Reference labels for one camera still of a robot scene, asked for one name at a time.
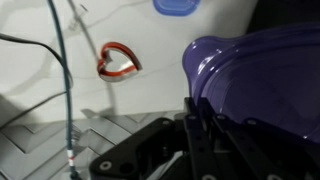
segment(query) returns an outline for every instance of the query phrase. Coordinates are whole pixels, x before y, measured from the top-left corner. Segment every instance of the wire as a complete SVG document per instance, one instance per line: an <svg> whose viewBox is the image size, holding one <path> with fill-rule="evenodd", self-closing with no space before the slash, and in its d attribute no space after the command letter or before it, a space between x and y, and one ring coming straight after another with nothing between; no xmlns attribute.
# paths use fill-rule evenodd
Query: wire
<svg viewBox="0 0 320 180"><path fill-rule="evenodd" d="M62 64L62 58L60 57L60 55L55 51L53 50L51 47L49 47L48 45L46 44L43 44L43 43L40 43L40 42L36 42L36 41L32 41L32 40L26 40L26 39L22 39L22 38L18 38L18 37L13 37L13 36L10 36L10 35L7 35L7 34L3 34L3 33L0 33L0 40L4 40L4 41L9 41L9 42L14 42L14 43L21 43L21 44L32 44L32 45L39 45L39 46L42 46L44 48L46 48L48 51L51 52L51 54L58 60L58 62L61 64L61 66L63 66ZM69 76L69 81L70 81L70 84L71 84L71 87L73 86L73 78L72 78L72 75L68 69L68 76ZM7 127L9 124L13 123L14 121L20 119L21 117L27 115L28 113L30 113L31 111L35 110L36 108L40 107L41 105L44 105L46 104L47 102L51 101L52 99L58 97L58 96L61 96L65 93L64 92L60 92L60 93L57 93L57 94L54 94L44 100L42 100L41 102L37 103L36 105L32 106L31 108L21 112L20 114L14 116L13 118L11 118L10 120L8 120L5 124L3 124L1 127L0 127L0 130L4 129L5 127Z"/></svg>
<svg viewBox="0 0 320 180"><path fill-rule="evenodd" d="M54 95L46 98L45 100L39 102L38 104L32 106L31 108L29 108L29 109L21 112L20 114L16 115L15 117L13 117L13 118L11 118L9 121L7 121L5 124L3 124L3 125L0 127L0 131L3 130L5 127L7 127L9 124L13 123L14 121L16 121L16 120L20 119L21 117L27 115L29 112L35 110L36 108L42 106L43 104L51 101L52 99L54 99L54 98L56 98L56 97L59 97L59 96L63 95L63 94L65 94L65 93L66 93L66 92L64 91L64 92L60 92L60 93L54 94Z"/></svg>
<svg viewBox="0 0 320 180"><path fill-rule="evenodd" d="M4 41L9 41L9 42L15 42L15 43L21 43L21 44L33 44L33 45L42 46L42 47L46 48L48 51L50 51L51 54L52 54L52 55L58 60L58 62L61 64L61 66L63 66L61 56L60 56L55 50L53 50L51 47L49 47L49 46L46 45L46 44L43 44L43 43L40 43L40 42L36 42L36 41L21 39L21 38L9 36L9 35L2 34L2 33L0 33L0 39L1 39L1 40L4 40ZM67 70L68 70L68 76L69 76L70 84L73 86L73 78L72 78L72 75L71 75L69 69L67 69Z"/></svg>
<svg viewBox="0 0 320 180"><path fill-rule="evenodd" d="M71 179L79 179L79 174L76 171L76 167L74 166L74 152L73 152L73 145L72 145L72 104L71 104L71 91L70 91L70 82L68 81L68 63L67 63L67 53L64 46L64 39L63 34L60 27L59 17L56 12L55 5L53 0L48 0L49 7L52 13L52 17L54 20L54 25L59 41L61 57L62 57L62 64L63 64L63 76L64 76L64 83L66 89L66 108L67 108L67 123L66 123L66 134L67 134L67 152L69 158L69 167L71 171Z"/></svg>
<svg viewBox="0 0 320 180"><path fill-rule="evenodd" d="M96 60L99 60L99 56L97 55L97 52L96 52L96 47L95 47L95 45L94 45L94 43L92 41L92 38L91 38L87 28L86 28L86 25L84 24L84 22L82 21L81 17L77 13L75 4L73 3L72 0L68 0L68 2L69 2L69 5L70 5L70 7L71 7L71 9L73 11L76 23L80 24L80 27L81 27L81 29L82 29L82 31L83 31L88 43L89 43L89 47L90 47L90 49L92 51L93 56L96 58Z"/></svg>

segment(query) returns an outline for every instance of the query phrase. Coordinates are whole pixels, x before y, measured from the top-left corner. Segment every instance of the black plastic part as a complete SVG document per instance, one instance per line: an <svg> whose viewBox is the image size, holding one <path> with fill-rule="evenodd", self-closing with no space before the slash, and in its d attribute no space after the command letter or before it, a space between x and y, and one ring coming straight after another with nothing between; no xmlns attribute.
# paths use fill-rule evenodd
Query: black plastic part
<svg viewBox="0 0 320 180"><path fill-rule="evenodd" d="M192 99L187 98L186 104L192 112L185 118L185 129L189 142L189 153L194 180L201 180L210 175L220 179L217 161L213 155L211 143L203 130L202 120L199 118Z"/></svg>
<svg viewBox="0 0 320 180"><path fill-rule="evenodd" d="M77 171L75 172L75 174L70 174L70 179L71 180L82 180Z"/></svg>
<svg viewBox="0 0 320 180"><path fill-rule="evenodd" d="M190 156L188 154L179 157L159 180L177 179L193 180Z"/></svg>
<svg viewBox="0 0 320 180"><path fill-rule="evenodd" d="M176 150L185 146L180 132L177 132L180 136L176 137L179 139L173 136L175 128L175 123L170 119L155 120L95 159L90 165L92 179L136 180L148 177L158 166L170 160ZM112 167L101 170L103 162L110 162Z"/></svg>
<svg viewBox="0 0 320 180"><path fill-rule="evenodd" d="M306 172L311 173L314 179L320 179L319 144L257 119L247 119L244 125L256 144L281 169L299 179L303 179Z"/></svg>
<svg viewBox="0 0 320 180"><path fill-rule="evenodd" d="M183 156L161 180L320 179L320 145L256 119L236 124L206 99L195 106L186 98L185 104L189 114L183 120L157 119L97 158L91 179L143 180L177 151ZM112 167L102 171L106 161Z"/></svg>

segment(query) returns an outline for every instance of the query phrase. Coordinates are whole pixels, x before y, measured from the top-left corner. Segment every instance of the white surface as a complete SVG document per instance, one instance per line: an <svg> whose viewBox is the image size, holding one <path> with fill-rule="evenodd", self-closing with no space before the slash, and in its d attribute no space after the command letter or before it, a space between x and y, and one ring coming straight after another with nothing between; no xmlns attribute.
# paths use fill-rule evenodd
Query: white surface
<svg viewBox="0 0 320 180"><path fill-rule="evenodd" d="M124 82L109 84L96 74L95 58L74 20L67 1L56 0L74 75L75 119L83 109L110 114L179 110L188 96L182 54L189 43L207 35L235 37L248 25L256 0L201 0L186 17L158 14L151 0L77 0L97 52L109 41L130 47L143 70ZM57 48L52 17L45 0L1 0L0 31L38 40ZM0 41L0 94L20 109L63 91L60 65L44 49ZM34 111L24 122L65 119L64 97Z"/></svg>

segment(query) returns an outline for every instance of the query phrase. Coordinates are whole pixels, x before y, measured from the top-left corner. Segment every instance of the purple bowl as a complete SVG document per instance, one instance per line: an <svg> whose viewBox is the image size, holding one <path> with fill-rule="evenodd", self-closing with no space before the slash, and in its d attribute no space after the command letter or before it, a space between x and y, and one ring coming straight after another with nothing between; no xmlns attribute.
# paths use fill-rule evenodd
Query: purple bowl
<svg viewBox="0 0 320 180"><path fill-rule="evenodd" d="M235 122L257 118L320 143L320 24L203 37L183 68L196 102L206 97Z"/></svg>

